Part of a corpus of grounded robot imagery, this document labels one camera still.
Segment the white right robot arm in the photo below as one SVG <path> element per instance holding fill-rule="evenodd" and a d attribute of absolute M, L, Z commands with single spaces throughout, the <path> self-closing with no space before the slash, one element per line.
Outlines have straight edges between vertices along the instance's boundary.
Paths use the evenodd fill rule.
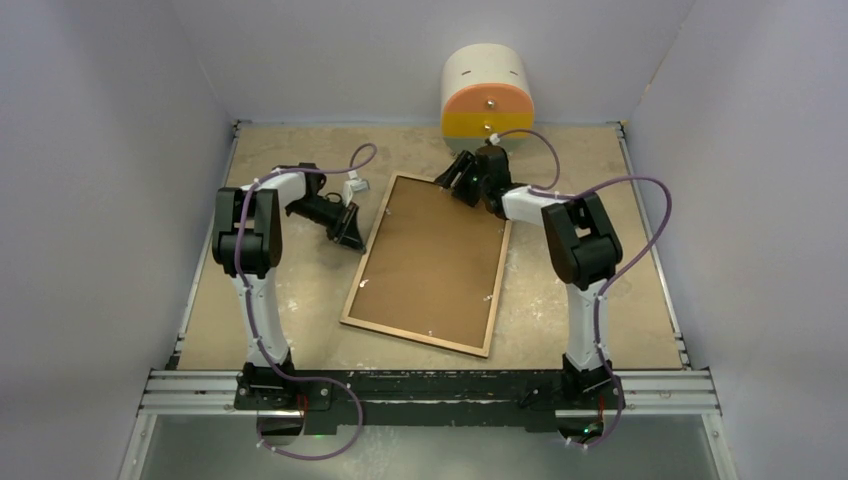
<path fill-rule="evenodd" d="M 599 196 L 566 197 L 515 182 L 506 150 L 495 145 L 461 152 L 434 184 L 470 207 L 483 203 L 502 220 L 544 229 L 552 268 L 567 294 L 568 343 L 560 390 L 569 404 L 588 405 L 611 382 L 603 288 L 623 259 Z"/>

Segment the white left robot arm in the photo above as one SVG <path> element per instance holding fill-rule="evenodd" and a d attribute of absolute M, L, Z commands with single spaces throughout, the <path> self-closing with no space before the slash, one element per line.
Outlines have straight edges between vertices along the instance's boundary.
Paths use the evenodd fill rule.
<path fill-rule="evenodd" d="M 216 193 L 212 255 L 236 289 L 248 341 L 235 400 L 240 410 L 292 408 L 309 394 L 293 365 L 278 311 L 281 217 L 301 216 L 324 227 L 332 243 L 366 251 L 358 205 L 334 192 L 323 194 L 327 175 L 313 163 L 279 166 L 247 186 Z"/>

